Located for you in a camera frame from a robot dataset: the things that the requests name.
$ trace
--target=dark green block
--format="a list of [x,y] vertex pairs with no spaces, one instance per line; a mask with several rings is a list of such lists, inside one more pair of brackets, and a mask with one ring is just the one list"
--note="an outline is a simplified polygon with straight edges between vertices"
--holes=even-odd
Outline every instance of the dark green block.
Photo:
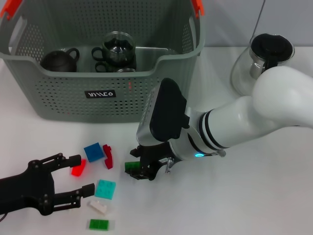
[[91,219],[89,229],[107,231],[109,230],[109,221],[102,219]]
[[140,162],[128,162],[125,163],[125,170],[140,169]]

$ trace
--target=black kettle lid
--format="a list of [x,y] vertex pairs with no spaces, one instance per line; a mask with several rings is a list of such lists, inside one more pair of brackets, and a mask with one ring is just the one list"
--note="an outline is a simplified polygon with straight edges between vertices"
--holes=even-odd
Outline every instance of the black kettle lid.
[[49,71],[67,72],[76,71],[76,62],[70,54],[56,50],[50,52],[41,62],[41,66]]
[[293,45],[286,38],[267,33],[256,36],[250,47],[261,59],[278,63],[289,60],[294,52]]

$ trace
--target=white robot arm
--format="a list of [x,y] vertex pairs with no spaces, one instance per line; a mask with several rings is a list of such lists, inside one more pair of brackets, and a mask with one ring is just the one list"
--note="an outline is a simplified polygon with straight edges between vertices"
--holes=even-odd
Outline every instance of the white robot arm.
[[274,67],[257,80],[252,96],[207,113],[186,109],[177,84],[164,79],[149,95],[131,154],[141,169],[131,176],[153,180],[179,161],[212,155],[287,126],[313,128],[313,78],[289,67]]

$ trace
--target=basket logo text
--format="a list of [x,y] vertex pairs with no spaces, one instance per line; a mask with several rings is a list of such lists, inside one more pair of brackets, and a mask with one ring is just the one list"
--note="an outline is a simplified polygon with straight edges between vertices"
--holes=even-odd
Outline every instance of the basket logo text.
[[85,91],[87,99],[95,98],[113,98],[116,97],[115,90],[102,90],[102,91]]

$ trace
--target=red block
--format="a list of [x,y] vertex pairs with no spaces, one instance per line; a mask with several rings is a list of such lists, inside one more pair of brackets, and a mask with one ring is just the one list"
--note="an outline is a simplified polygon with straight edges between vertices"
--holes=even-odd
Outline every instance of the red block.
[[82,159],[82,163],[80,165],[73,167],[71,174],[74,176],[81,176],[84,171],[85,166],[86,166],[86,159]]
[[107,144],[102,146],[104,153],[107,156],[107,159],[104,160],[104,163],[106,164],[108,169],[113,168],[113,157],[111,153],[111,147],[108,146]]

